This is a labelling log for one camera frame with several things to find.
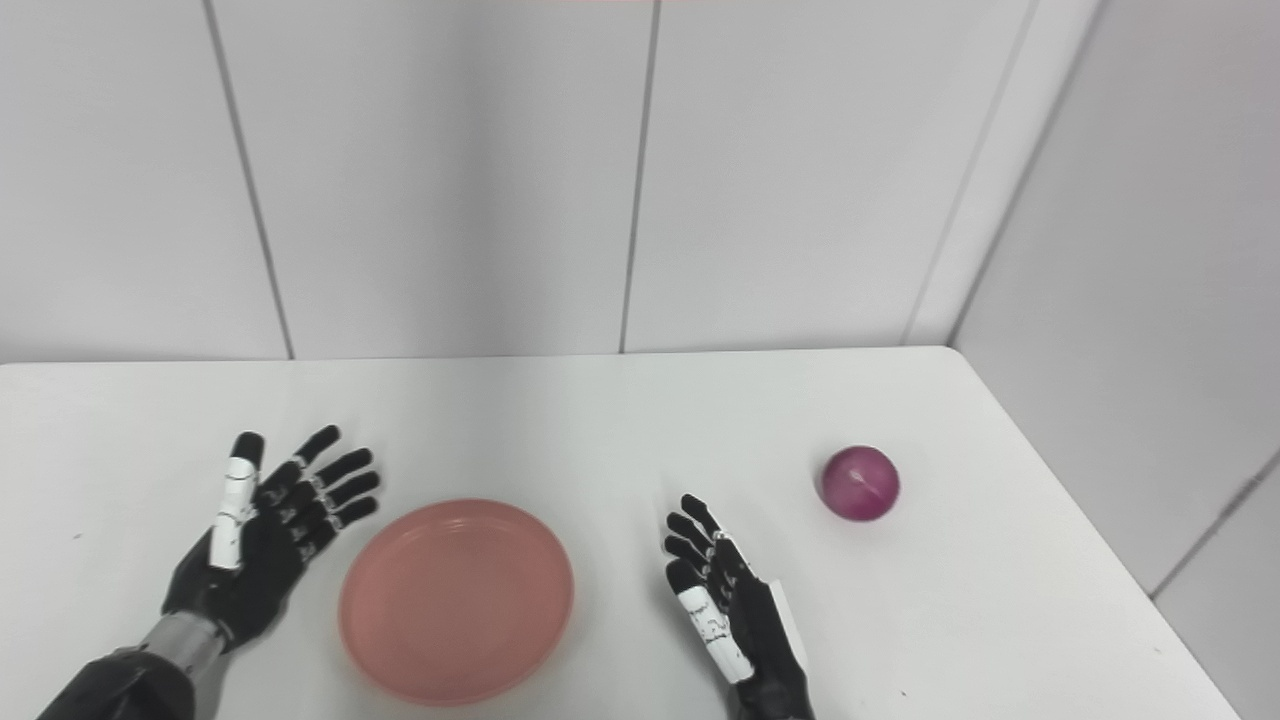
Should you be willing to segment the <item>black and white left hand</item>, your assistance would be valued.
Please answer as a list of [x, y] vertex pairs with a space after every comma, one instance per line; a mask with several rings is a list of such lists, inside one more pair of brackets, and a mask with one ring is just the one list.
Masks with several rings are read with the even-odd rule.
[[308, 565], [378, 510], [381, 478], [370, 448], [317, 462], [339, 439], [340, 429], [326, 425], [264, 474], [265, 439], [251, 430], [236, 438], [220, 507], [172, 574], [164, 618], [210, 624], [224, 652], [278, 620]]

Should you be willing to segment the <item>black and white right hand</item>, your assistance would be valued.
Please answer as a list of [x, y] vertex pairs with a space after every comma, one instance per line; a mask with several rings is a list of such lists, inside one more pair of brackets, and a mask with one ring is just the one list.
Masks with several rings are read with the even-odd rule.
[[735, 719], [814, 719], [806, 655], [785, 589], [755, 574], [695, 495], [666, 518], [668, 585], [730, 688]]

